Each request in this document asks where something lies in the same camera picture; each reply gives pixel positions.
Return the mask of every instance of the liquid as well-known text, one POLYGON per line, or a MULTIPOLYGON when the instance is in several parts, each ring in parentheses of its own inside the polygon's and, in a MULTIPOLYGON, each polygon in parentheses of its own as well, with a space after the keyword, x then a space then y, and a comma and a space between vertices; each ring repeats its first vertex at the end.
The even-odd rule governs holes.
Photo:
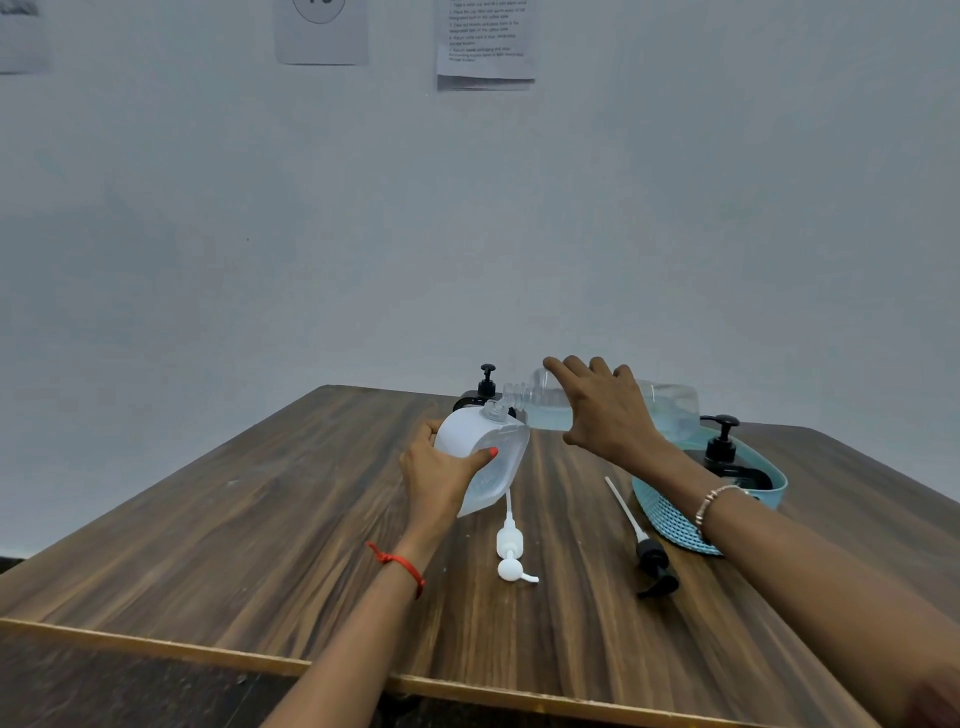
MULTIPOLYGON (((700 426, 696 413, 678 407, 671 400, 651 402, 649 409, 654 427, 672 443, 681 442, 690 437, 700 426)), ((569 406, 544 407, 528 404, 524 411, 527 413, 527 425, 533 429, 567 432, 573 427, 573 410, 569 406)))
POLYGON ((527 426, 533 429, 556 429, 567 432, 573 427, 573 410, 566 407, 543 407, 538 404, 528 404, 524 410, 527 413, 527 426))

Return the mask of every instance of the teal tray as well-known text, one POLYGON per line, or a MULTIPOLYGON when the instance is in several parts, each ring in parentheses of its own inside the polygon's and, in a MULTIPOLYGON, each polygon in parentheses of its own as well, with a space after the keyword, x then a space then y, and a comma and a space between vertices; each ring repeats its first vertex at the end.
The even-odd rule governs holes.
MULTIPOLYGON (((680 449, 706 449, 707 442, 716 436, 717 431, 712 427, 701 427, 692 436, 681 443, 677 443, 677 447, 680 449)), ((783 498, 783 492, 786 490, 786 475, 750 446, 745 445, 735 437, 731 437, 731 440, 736 443, 737 457, 751 468, 757 468, 767 473, 774 485, 773 490, 770 491, 747 490, 746 492, 770 508, 776 509, 783 498)), ((636 477, 634 478, 634 493, 640 503, 640 508, 643 509, 647 518, 650 519, 650 523, 664 539, 691 551, 710 556, 723 556, 719 549, 705 544, 701 540, 693 523, 674 508, 669 500, 636 477)))

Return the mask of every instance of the bottle neck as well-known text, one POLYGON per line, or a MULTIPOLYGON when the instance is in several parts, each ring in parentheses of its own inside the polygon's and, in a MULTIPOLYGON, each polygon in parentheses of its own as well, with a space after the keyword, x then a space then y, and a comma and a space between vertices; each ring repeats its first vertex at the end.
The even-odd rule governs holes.
POLYGON ((522 412, 533 400, 533 389, 526 384, 507 384, 503 387, 503 397, 500 399, 508 407, 522 412))

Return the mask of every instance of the translucent bottle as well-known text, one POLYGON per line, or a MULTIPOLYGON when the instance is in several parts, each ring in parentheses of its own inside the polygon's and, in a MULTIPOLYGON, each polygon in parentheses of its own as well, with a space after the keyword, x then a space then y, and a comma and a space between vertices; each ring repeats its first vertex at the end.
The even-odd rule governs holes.
MULTIPOLYGON (((697 390, 685 384, 656 384, 642 379, 636 383, 654 426, 663 437, 679 443, 697 431, 700 426, 697 390)), ((545 369, 537 369, 524 384, 507 384, 501 401, 517 412, 525 412, 527 425, 533 429, 566 432, 573 426, 573 410, 564 388, 545 369)))

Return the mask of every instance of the floor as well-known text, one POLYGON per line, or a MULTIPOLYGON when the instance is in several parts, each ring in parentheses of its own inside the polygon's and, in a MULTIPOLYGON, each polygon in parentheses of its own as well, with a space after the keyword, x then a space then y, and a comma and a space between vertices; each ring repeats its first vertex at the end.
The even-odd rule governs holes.
MULTIPOLYGON (((0 637, 5 728, 254 728, 294 678, 139 657, 60 640, 0 637)), ((597 723, 422 700, 374 728, 590 728, 597 723)))

